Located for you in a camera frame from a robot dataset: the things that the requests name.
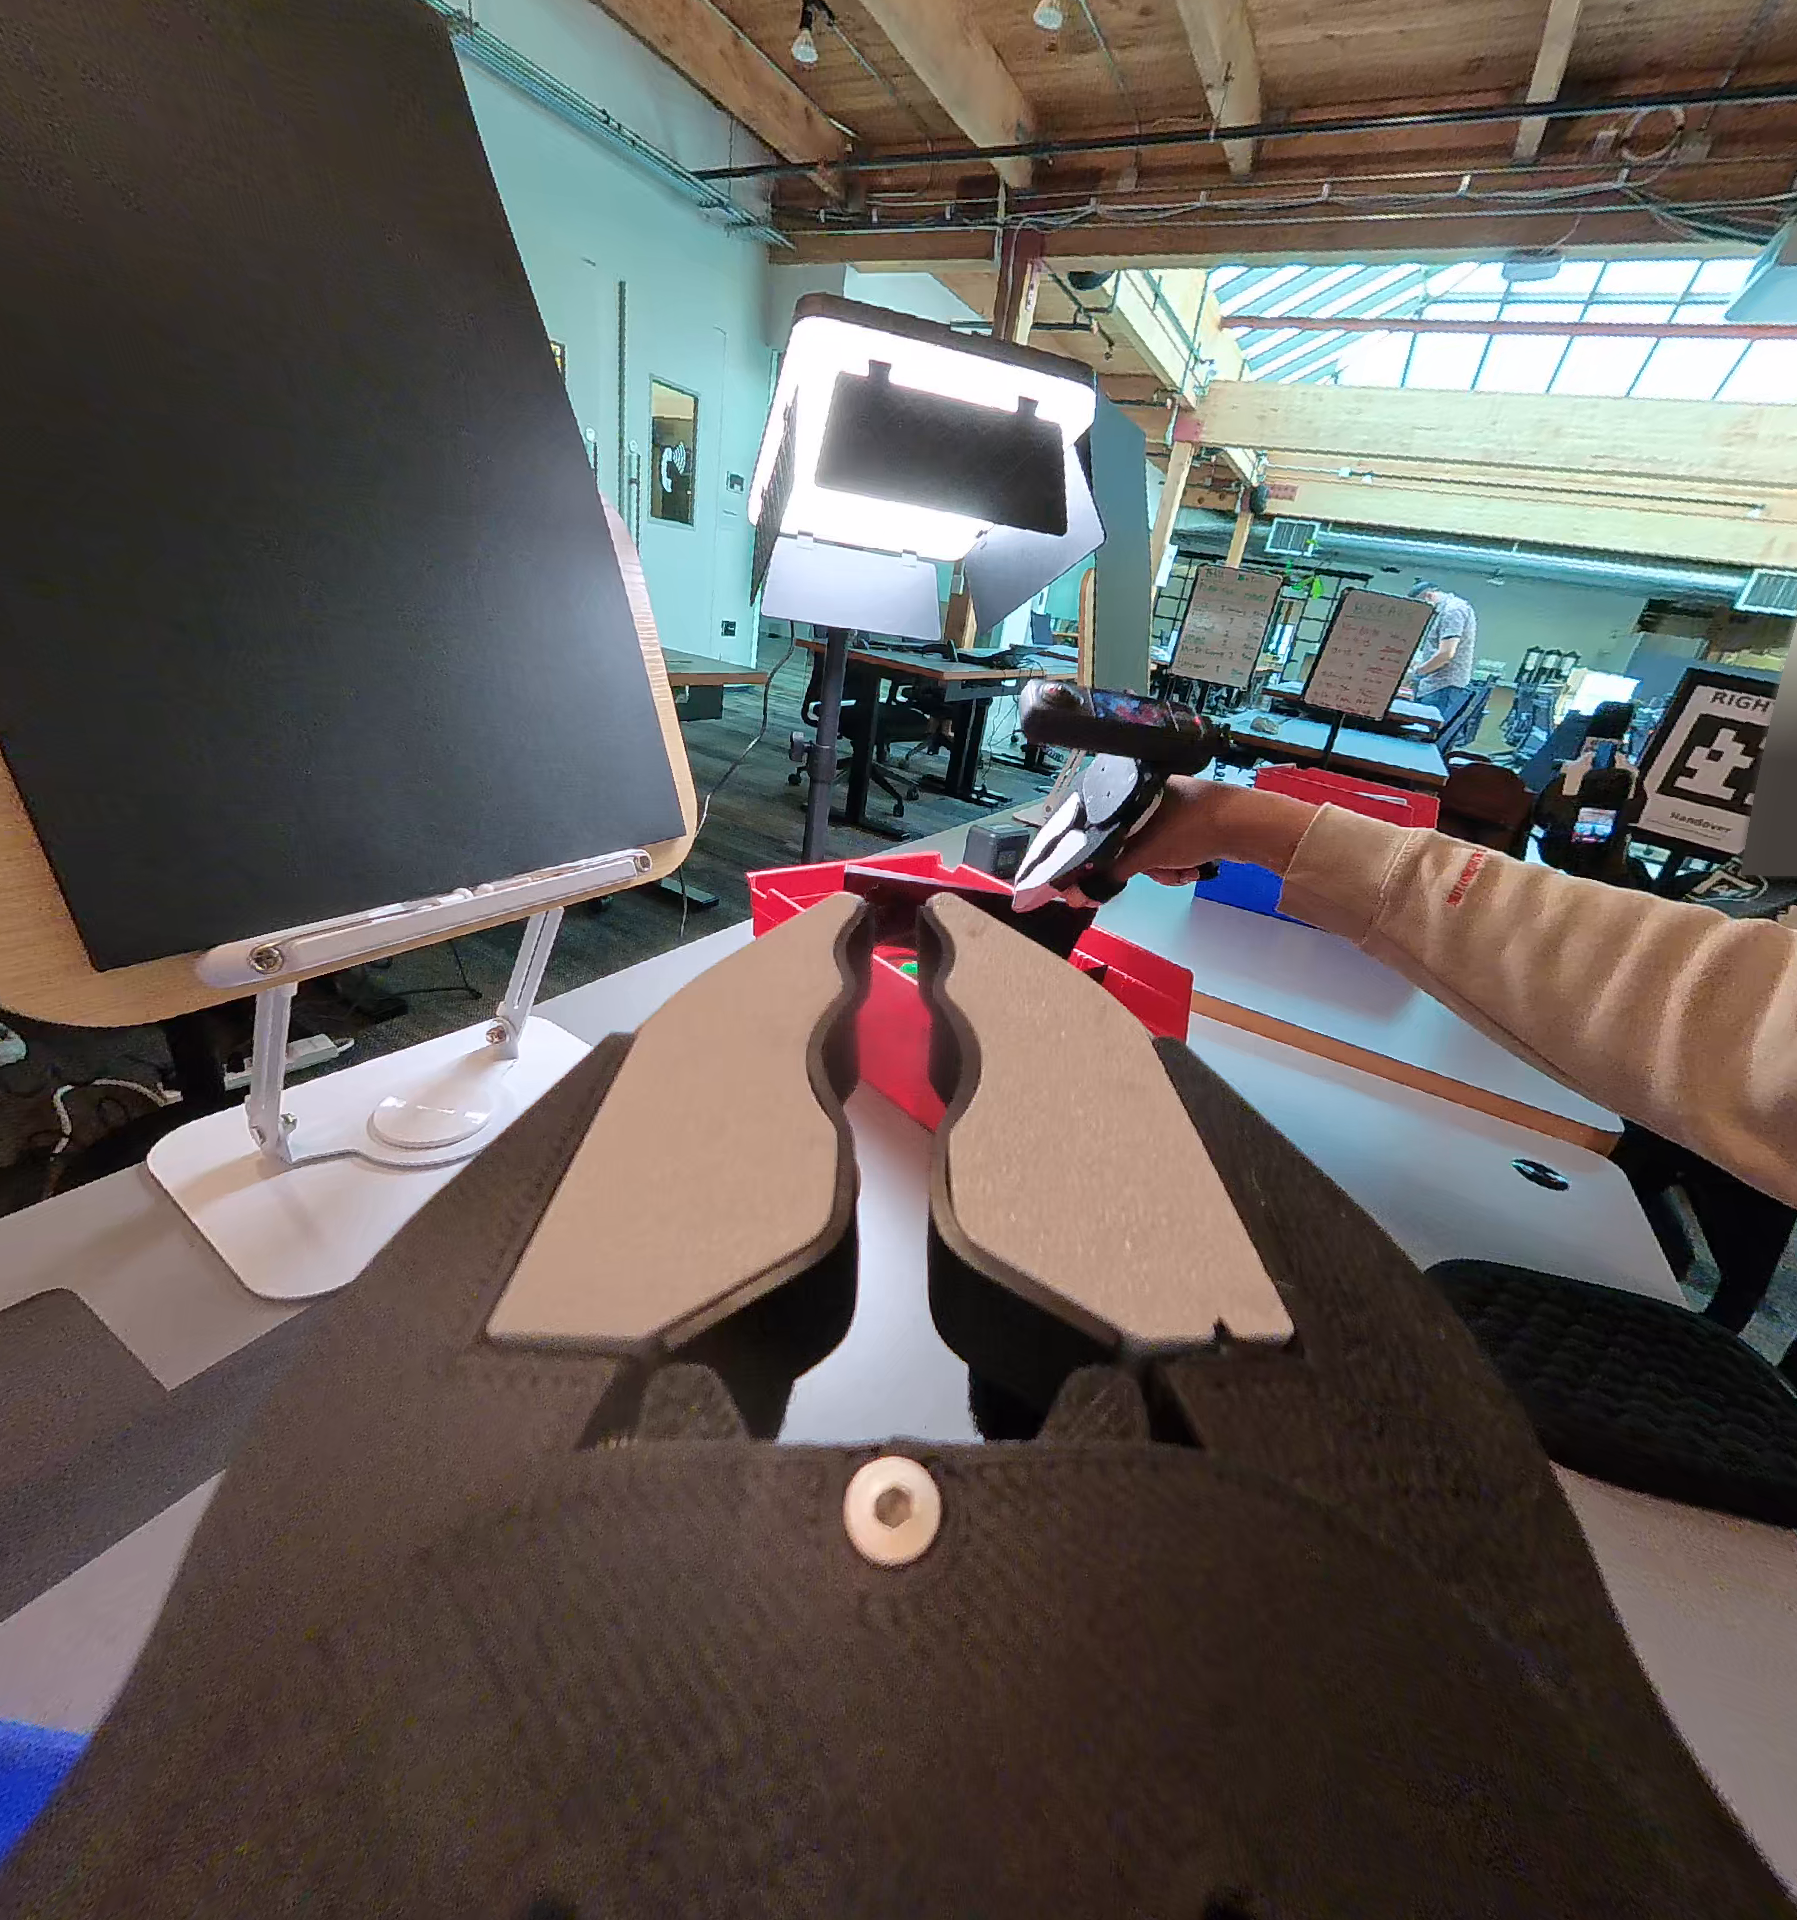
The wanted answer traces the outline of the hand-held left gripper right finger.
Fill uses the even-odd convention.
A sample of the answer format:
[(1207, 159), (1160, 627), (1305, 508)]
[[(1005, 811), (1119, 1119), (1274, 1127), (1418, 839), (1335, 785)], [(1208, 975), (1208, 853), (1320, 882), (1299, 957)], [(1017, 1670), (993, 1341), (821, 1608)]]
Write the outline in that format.
[(1144, 1024), (953, 893), (915, 913), (915, 958), (945, 1344), (967, 1363), (1288, 1350), (1293, 1313)]

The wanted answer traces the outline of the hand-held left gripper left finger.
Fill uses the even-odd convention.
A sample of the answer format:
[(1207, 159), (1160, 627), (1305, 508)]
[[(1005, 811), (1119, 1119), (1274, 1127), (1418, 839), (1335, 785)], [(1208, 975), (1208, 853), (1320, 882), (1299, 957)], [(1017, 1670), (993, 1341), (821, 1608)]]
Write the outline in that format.
[(795, 913), (631, 1040), (491, 1318), (505, 1346), (682, 1351), (831, 1256), (855, 1219), (843, 1106), (867, 900)]

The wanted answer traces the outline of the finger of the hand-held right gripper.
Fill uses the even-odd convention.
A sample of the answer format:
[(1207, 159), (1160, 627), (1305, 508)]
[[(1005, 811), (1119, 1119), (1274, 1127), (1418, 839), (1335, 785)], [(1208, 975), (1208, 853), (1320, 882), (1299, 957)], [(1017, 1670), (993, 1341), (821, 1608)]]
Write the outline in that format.
[(1118, 865), (1148, 819), (1148, 767), (1118, 754), (1089, 761), (1078, 784), (1081, 889), (1119, 889)]
[(1058, 900), (1068, 878), (1090, 862), (1098, 847), (1085, 781), (1069, 784), (1056, 799), (1045, 824), (1028, 844), (1013, 878), (1012, 910), (1030, 915)]

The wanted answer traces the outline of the red plastic bin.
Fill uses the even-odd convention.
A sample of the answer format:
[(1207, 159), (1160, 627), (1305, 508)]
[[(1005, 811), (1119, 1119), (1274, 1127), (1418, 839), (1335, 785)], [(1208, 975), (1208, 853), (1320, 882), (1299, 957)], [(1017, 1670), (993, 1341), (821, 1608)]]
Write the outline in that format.
[(1340, 807), (1390, 828), (1438, 829), (1439, 804), (1436, 795), (1373, 781), (1356, 773), (1272, 764), (1259, 767), (1251, 784), (1261, 795), (1278, 795), (1316, 807)]
[(1189, 969), (1098, 929), (1097, 916), (1066, 903), (1030, 915), (1012, 910), (1012, 887), (945, 865), (939, 853), (892, 853), (868, 861), (753, 872), (745, 878), (750, 924), (765, 935), (817, 903), (847, 893), (872, 910), (871, 983), (855, 1020), (860, 1076), (890, 1104), (926, 1128), (939, 1127), (945, 1101), (929, 1074), (930, 1014), (921, 990), (892, 975), (884, 963), (915, 957), (913, 913), (934, 893), (956, 893), (1015, 927), (1040, 948), (1068, 958), (1113, 995), (1153, 1037), (1185, 1040), (1195, 978)]

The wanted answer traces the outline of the person's right forearm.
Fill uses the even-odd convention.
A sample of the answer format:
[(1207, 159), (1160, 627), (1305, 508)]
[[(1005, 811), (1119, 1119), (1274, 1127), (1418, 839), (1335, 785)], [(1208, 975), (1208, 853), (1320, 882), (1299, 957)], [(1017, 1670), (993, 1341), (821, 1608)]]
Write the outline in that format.
[(1283, 898), (1588, 1100), (1797, 1210), (1797, 927), (1320, 809)]

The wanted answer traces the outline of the person's right hand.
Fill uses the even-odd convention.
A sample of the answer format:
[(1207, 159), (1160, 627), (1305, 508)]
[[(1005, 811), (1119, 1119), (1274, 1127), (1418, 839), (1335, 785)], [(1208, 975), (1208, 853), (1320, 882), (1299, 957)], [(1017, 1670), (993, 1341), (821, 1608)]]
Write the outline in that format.
[(1312, 802), (1176, 776), (1112, 865), (1112, 884), (1121, 887), (1134, 878), (1150, 878), (1166, 886), (1193, 886), (1201, 870), (1217, 862), (1283, 878), (1314, 817)]

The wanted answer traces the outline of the grey upright panel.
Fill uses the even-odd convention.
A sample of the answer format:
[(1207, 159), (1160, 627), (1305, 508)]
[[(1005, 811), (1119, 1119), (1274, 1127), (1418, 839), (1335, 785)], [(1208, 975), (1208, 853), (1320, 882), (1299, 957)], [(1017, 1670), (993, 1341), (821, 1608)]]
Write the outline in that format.
[(1098, 399), (1090, 433), (1090, 481), (1104, 540), (1094, 557), (1093, 684), (1150, 691), (1150, 497), (1142, 429)]

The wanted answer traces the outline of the background wooden desk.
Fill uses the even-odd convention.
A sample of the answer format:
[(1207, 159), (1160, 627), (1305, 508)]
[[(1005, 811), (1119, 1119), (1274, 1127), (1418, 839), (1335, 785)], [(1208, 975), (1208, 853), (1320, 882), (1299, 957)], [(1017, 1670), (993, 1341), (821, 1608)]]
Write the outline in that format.
[(670, 646), (662, 648), (662, 657), (682, 725), (721, 721), (726, 692), (762, 691), (772, 673), (772, 667), (747, 667)]
[(950, 767), (936, 787), (952, 801), (999, 809), (1007, 799), (989, 792), (981, 776), (989, 710), (997, 699), (1020, 697), (1032, 679), (1077, 677), (1073, 664), (1040, 659), (1028, 648), (952, 659), (943, 648), (918, 652), (880, 648), (852, 637), (843, 640), (839, 676), (827, 665), (825, 637), (793, 643), (813, 654), (813, 683), (799, 713), (815, 723), (815, 735), (806, 746), (791, 745), (795, 769), (789, 779), (813, 781), (819, 751), (831, 746), (831, 776), (825, 785), (843, 787), (843, 811), (831, 814), (828, 826), (860, 829), (890, 843), (903, 839), (903, 829), (880, 826), (867, 814), (868, 790), (880, 785), (890, 792), (893, 812), (901, 817), (903, 802), (915, 801), (921, 787), (896, 785), (880, 758), (882, 732), (898, 730), (915, 746), (932, 746), (950, 728)]

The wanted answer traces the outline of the easel whiteboard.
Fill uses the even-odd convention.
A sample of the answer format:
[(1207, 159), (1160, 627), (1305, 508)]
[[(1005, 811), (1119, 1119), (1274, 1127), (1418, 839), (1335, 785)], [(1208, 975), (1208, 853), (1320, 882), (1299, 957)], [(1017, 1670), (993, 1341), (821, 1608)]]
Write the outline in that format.
[(1204, 563), (1179, 619), (1169, 677), (1242, 694), (1259, 667), (1283, 574)]
[(1436, 610), (1418, 597), (1344, 588), (1299, 692), (1301, 704), (1347, 721), (1384, 721)]

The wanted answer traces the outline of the black office chair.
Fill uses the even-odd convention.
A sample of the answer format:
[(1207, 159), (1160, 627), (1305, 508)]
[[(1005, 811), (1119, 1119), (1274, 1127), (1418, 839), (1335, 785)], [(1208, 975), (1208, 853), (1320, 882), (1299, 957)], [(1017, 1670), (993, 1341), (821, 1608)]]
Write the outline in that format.
[(941, 734), (943, 699), (936, 684), (847, 673), (838, 713), (838, 745), (843, 754), (838, 773), (843, 787), (838, 826), (893, 838), (893, 829), (868, 817), (868, 795), (872, 787), (884, 792), (892, 799), (892, 814), (901, 819), (906, 804), (918, 801), (921, 781), (896, 771), (890, 754), (898, 746), (934, 749)]

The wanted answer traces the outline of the studio light panel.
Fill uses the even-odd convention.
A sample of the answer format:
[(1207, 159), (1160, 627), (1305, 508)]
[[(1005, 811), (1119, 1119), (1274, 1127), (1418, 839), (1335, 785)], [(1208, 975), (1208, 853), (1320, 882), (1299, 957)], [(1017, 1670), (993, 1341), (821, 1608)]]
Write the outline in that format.
[(1094, 556), (1093, 373), (831, 293), (798, 300), (750, 483), (752, 595), (789, 623), (939, 640)]

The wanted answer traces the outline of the white power strip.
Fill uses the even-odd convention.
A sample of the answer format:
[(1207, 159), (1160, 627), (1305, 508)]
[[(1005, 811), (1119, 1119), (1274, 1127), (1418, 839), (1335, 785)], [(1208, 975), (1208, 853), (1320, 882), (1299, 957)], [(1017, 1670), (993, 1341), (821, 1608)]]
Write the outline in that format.
[[(307, 1034), (287, 1040), (285, 1048), (285, 1074), (290, 1078), (296, 1073), (321, 1068), (332, 1064), (343, 1053), (355, 1048), (355, 1040), (332, 1040), (323, 1034)], [(252, 1088), (253, 1081), (253, 1061), (252, 1052), (237, 1055), (222, 1073), (222, 1084), (226, 1094), (242, 1094)]]

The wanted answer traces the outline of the wooden board with black sheet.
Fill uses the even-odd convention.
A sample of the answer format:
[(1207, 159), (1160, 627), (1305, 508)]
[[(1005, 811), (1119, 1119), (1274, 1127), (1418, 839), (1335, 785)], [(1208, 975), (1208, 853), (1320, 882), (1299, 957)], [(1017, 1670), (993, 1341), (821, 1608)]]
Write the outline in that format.
[(694, 781), (425, 5), (0, 5), (0, 1011), (676, 872)]

